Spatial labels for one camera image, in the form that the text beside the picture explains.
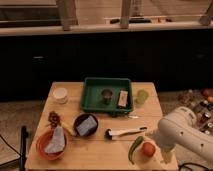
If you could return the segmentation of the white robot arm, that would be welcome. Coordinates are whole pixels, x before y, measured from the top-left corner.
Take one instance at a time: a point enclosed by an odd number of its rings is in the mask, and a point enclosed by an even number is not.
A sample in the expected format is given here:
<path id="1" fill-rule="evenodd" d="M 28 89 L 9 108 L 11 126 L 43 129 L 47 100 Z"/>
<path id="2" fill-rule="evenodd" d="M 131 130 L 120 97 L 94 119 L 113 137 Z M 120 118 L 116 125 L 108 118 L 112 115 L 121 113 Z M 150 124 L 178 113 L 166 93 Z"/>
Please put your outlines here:
<path id="1" fill-rule="evenodd" d="M 188 107 L 175 108 L 162 117 L 155 130 L 146 133 L 164 152 L 170 152 L 176 144 L 213 163 L 213 136 L 195 128 L 197 117 Z"/>

